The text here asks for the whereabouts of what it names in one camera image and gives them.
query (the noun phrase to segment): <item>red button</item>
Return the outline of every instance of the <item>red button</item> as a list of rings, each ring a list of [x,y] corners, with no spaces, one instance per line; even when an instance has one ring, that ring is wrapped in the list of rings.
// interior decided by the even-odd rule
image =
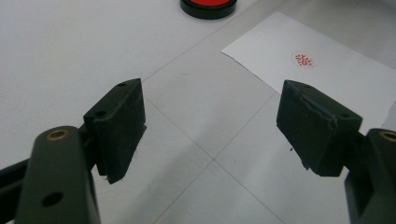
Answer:
[[[195,4],[205,7],[216,7],[230,2],[230,0],[191,0],[191,1]]]

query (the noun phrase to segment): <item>red marking on paper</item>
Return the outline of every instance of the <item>red marking on paper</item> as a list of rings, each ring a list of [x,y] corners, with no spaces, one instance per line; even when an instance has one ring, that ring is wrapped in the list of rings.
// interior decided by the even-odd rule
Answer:
[[[314,61],[311,56],[302,52],[295,52],[291,55],[294,63],[301,67],[314,67]]]

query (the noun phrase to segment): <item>floor tile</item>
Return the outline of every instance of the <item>floor tile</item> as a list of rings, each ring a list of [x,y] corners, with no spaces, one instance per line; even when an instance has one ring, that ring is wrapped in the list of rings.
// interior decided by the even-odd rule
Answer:
[[[328,34],[339,25],[360,0],[329,1],[288,1],[278,11],[296,21],[320,32]]]
[[[108,185],[93,168],[102,223],[153,223],[212,161],[151,103],[127,175]]]
[[[178,223],[282,222],[213,162],[156,222]]]
[[[276,127],[279,95],[216,158],[285,223],[348,223],[344,177],[306,171]]]
[[[395,1],[362,0],[343,22],[329,33],[329,37],[373,60],[396,69],[394,62],[396,58],[395,30]]]
[[[273,94],[208,38],[144,82],[145,94],[215,157]]]
[[[216,21],[192,18],[178,1],[3,1],[0,140],[12,145],[3,150],[27,158],[38,134],[81,125],[114,85],[151,76],[257,1]]]

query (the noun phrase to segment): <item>table surface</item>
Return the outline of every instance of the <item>table surface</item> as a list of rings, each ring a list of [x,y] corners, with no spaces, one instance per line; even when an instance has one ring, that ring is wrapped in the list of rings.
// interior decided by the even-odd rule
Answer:
[[[0,169],[140,77],[148,129],[128,174],[110,186],[92,170],[103,223],[348,223],[347,171],[306,171],[276,128],[279,95],[221,50],[279,11],[396,69],[395,8],[240,0],[203,21],[177,0],[1,1]]]

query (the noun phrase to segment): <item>sheet of paper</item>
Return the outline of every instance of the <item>sheet of paper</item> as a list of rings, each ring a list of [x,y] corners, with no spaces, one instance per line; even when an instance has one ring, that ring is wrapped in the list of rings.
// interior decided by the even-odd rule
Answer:
[[[222,51],[281,93],[285,79],[324,92],[381,128],[396,101],[396,71],[276,12]]]

